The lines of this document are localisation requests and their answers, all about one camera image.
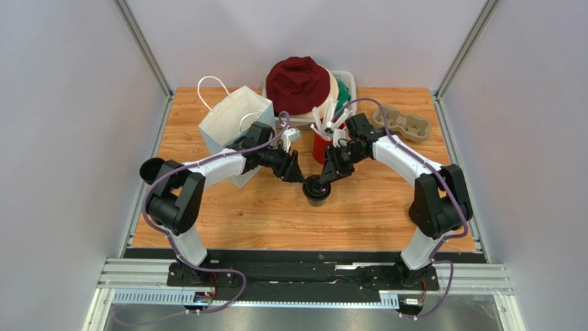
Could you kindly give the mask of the black plastic cup lid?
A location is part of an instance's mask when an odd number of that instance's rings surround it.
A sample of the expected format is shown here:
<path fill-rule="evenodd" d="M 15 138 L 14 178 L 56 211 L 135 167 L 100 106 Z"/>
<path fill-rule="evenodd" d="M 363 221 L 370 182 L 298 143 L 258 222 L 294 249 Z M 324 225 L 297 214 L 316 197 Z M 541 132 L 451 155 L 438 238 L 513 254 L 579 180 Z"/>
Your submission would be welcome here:
<path fill-rule="evenodd" d="M 311 175 L 306 178 L 303 183 L 302 192 L 306 198 L 308 197 L 326 197 L 331 194 L 331 184 L 320 185 L 319 175 Z"/>

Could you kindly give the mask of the white paper bag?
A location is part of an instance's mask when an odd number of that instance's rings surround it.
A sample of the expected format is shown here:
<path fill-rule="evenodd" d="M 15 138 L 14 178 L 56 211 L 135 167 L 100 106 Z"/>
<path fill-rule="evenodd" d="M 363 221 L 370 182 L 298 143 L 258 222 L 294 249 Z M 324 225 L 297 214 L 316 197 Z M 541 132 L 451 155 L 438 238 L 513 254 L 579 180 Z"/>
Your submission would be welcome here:
<path fill-rule="evenodd" d="M 277 132 L 273 102 L 261 96 L 248 86 L 233 92 L 224 91 L 226 97 L 210 107 L 202 97 L 200 100 L 208 108 L 208 114 L 198 125 L 202 138 L 211 155 L 221 153 L 228 145 L 246 134 L 254 122 L 268 125 Z"/>

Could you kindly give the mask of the translucent dark plastic cup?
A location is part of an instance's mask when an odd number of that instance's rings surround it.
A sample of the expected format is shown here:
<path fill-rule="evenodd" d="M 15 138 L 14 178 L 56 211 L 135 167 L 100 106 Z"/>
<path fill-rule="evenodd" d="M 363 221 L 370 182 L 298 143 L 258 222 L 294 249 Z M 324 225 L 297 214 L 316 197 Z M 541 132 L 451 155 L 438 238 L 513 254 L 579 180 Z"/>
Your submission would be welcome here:
<path fill-rule="evenodd" d="M 326 197 L 308 197 L 308 203 L 313 207 L 319 207 L 326 203 Z"/>

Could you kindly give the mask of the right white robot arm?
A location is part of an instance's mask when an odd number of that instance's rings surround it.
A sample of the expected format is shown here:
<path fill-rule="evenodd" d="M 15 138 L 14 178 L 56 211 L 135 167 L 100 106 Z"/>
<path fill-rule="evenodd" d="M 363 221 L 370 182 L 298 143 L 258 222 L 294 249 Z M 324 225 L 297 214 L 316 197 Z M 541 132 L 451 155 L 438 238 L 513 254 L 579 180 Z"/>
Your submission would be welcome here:
<path fill-rule="evenodd" d="M 353 174 L 355 164 L 373 159 L 398 173 L 414 189 L 409 218 L 416 230 L 399 253 L 392 279 L 401 288 L 412 288 L 424 277 L 436 252 L 451 239 L 465 237 L 473 216 L 462 169 L 431 161 L 385 128 L 374 128 L 365 114 L 345 122 L 349 140 L 327 146 L 324 166 L 316 186 L 327 188 Z"/>

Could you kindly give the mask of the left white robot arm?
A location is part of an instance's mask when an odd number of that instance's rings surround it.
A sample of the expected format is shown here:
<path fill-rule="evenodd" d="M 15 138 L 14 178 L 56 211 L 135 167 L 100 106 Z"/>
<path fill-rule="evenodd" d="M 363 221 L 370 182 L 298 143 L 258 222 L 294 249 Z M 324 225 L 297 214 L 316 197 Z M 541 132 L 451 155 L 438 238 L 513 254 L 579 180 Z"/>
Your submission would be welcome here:
<path fill-rule="evenodd" d="M 178 163 L 155 157 L 143 162 L 139 175 L 150 187 L 141 213 L 146 223 L 171 243 L 177 257 L 173 273 L 195 285 L 212 281 L 216 271 L 201 266 L 210 255 L 195 227 L 205 189 L 225 179 L 252 174 L 260 167 L 270 168 L 283 182 L 304 182 L 298 152 L 291 150 L 292 142 L 300 137 L 300 131 L 286 123 L 275 132 L 256 121 L 243 136 L 208 158 Z"/>

